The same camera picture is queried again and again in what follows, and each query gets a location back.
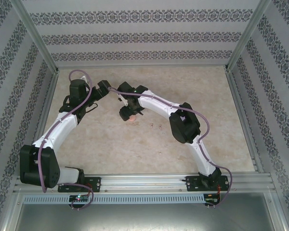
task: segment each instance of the damask wallpaper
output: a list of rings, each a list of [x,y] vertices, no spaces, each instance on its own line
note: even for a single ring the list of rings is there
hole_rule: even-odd
[[[273,0],[233,69],[258,154],[289,224],[289,0]]]
[[[53,74],[8,0],[0,0],[0,220],[32,143]]]
[[[259,0],[24,0],[59,67],[227,64]]]

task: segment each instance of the purple cable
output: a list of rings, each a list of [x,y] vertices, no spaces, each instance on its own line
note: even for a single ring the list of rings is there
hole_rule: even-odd
[[[68,79],[69,81],[71,81],[71,75],[76,72],[76,71],[80,71],[82,73],[85,74],[86,78],[89,80],[89,83],[90,83],[90,90],[89,90],[89,93],[87,95],[87,97],[85,98],[85,100],[79,104],[77,107],[75,107],[72,111],[70,111],[69,113],[67,113],[65,116],[63,116],[60,120],[58,120],[50,129],[49,131],[47,132],[47,134],[45,135],[45,138],[43,139],[40,147],[39,147],[39,153],[38,153],[38,167],[39,167],[39,179],[40,179],[40,185],[42,187],[42,190],[43,190],[43,193],[46,193],[47,191],[47,188],[45,187],[45,184],[44,184],[44,177],[43,177],[43,172],[42,172],[42,164],[41,164],[41,154],[42,154],[42,149],[44,147],[44,144],[46,143],[46,140],[47,138],[50,136],[51,132],[54,130],[54,128],[56,126],[58,126],[58,124],[61,123],[62,120],[64,120],[65,118],[67,118],[70,114],[72,114],[74,111],[78,110],[81,106],[83,106],[86,101],[89,99],[90,95],[91,95],[91,92],[92,92],[92,81],[91,81],[91,78],[90,76],[88,75],[87,72],[83,71],[83,70],[79,70],[79,69],[76,69],[76,70],[73,70],[69,73],[68,75]]]
[[[93,197],[94,197],[94,194],[93,194],[93,190],[92,190],[92,188],[90,188],[90,187],[88,187],[88,186],[86,186],[86,185],[82,185],[82,184],[70,184],[70,183],[65,183],[64,185],[83,187],[83,188],[88,189],[88,190],[92,193],[91,200],[90,200],[87,204],[85,204],[83,207],[81,207],[81,208],[75,208],[75,207],[73,207],[74,202],[77,201],[77,200],[72,201],[71,207],[72,207],[73,210],[74,210],[74,209],[77,209],[77,211],[82,210],[82,209],[88,207],[88,206],[92,203],[92,201],[93,201]]]
[[[113,88],[113,87],[109,87],[108,89],[109,89],[109,91],[112,91],[112,92],[117,93],[117,94],[120,94],[120,95],[143,96],[143,97],[148,97],[148,98],[156,99],[156,100],[160,101],[161,103],[163,103],[164,105],[166,105],[166,106],[168,106],[168,107],[172,107],[172,108],[179,109],[179,110],[183,110],[183,111],[188,111],[188,112],[191,112],[191,113],[194,113],[194,114],[200,116],[200,117],[206,122],[207,128],[208,128],[207,131],[204,133],[204,135],[201,136],[201,137],[199,138],[199,140],[198,140],[198,144],[199,144],[199,147],[200,147],[200,150],[201,150],[201,153],[202,153],[203,157],[204,157],[204,158],[206,159],[206,161],[208,161],[211,165],[213,165],[214,167],[218,167],[218,168],[221,168],[221,169],[225,169],[225,170],[229,173],[229,175],[230,175],[229,188],[228,188],[228,190],[227,190],[227,192],[226,192],[226,194],[225,194],[225,197],[223,198],[222,201],[225,200],[225,198],[226,198],[227,195],[229,194],[230,189],[231,189],[231,186],[232,186],[232,173],[231,173],[231,171],[230,171],[229,169],[227,169],[226,167],[222,167],[222,166],[216,165],[215,163],[211,162],[211,161],[209,160],[209,158],[206,156],[206,154],[204,153],[204,151],[203,151],[203,149],[202,149],[202,147],[201,147],[200,141],[201,141],[203,138],[205,138],[205,137],[208,135],[209,131],[210,131],[209,121],[207,120],[207,118],[205,118],[205,116],[204,116],[203,114],[201,114],[201,113],[199,113],[199,112],[196,112],[196,111],[194,111],[194,110],[188,109],[188,108],[174,106],[174,105],[172,105],[172,104],[170,104],[170,103],[168,103],[168,102],[160,99],[159,97],[155,97],[155,96],[152,96],[152,95],[139,94],[139,93],[125,93],[125,92],[118,91],[117,89],[115,89],[115,88]]]

